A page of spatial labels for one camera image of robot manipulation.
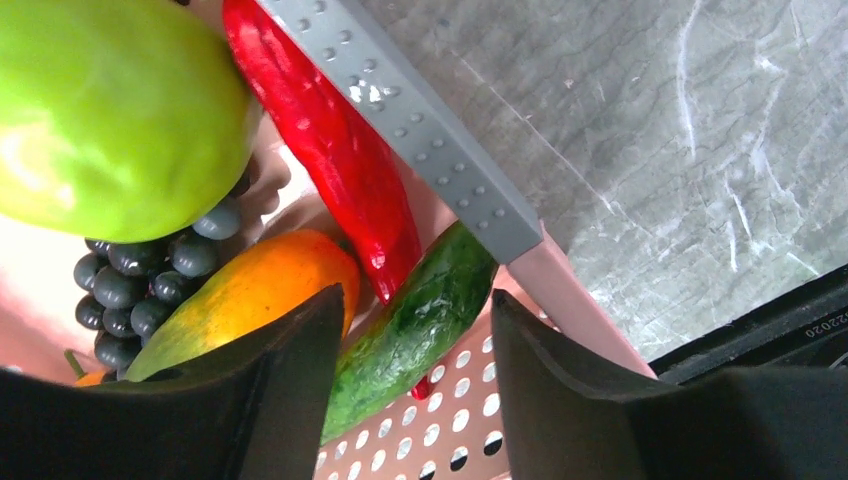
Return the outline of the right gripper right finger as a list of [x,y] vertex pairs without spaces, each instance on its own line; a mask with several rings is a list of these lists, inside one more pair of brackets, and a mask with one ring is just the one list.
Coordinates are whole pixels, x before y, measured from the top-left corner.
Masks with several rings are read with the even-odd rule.
[[492,304],[501,416],[515,479],[843,479],[847,374],[730,368],[676,386],[621,367]]

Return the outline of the green red mango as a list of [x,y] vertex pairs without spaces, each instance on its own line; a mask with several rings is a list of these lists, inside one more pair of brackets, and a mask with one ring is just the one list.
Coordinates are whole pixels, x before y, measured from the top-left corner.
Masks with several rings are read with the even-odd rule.
[[328,286],[343,287],[346,334],[357,310],[360,272],[329,236],[296,230],[237,255],[171,314],[124,378],[142,381],[277,320]]

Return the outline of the pink plastic basket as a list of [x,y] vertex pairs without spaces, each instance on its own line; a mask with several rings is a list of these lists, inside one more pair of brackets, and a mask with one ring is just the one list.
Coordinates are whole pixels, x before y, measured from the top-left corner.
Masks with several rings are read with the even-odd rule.
[[[245,238],[307,227],[339,231],[302,166],[269,123],[261,126],[255,180],[242,200],[251,226]],[[75,379],[65,359],[73,350],[85,370],[95,368],[93,333],[76,323],[81,297],[69,273],[85,252],[79,238],[3,220],[1,230],[1,363],[60,383]],[[568,260],[548,253],[539,261],[542,285],[557,288],[538,307],[506,271],[495,284],[546,323],[598,354],[643,375],[651,370],[580,284]],[[490,315],[475,325],[434,368],[425,400],[404,396],[316,453],[319,479],[506,479],[500,397]]]

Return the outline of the green cucumber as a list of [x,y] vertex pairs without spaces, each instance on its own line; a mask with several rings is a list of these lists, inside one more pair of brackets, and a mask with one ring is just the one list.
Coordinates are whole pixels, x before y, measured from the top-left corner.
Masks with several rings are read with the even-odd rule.
[[340,355],[320,442],[334,440],[412,389],[473,325],[498,268],[461,222],[449,226]]

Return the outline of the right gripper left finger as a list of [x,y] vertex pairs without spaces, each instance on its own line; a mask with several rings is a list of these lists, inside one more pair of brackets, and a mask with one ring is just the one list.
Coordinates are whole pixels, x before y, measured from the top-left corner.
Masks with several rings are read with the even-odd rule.
[[1,376],[5,479],[309,479],[344,320],[323,289],[290,313],[142,382]]

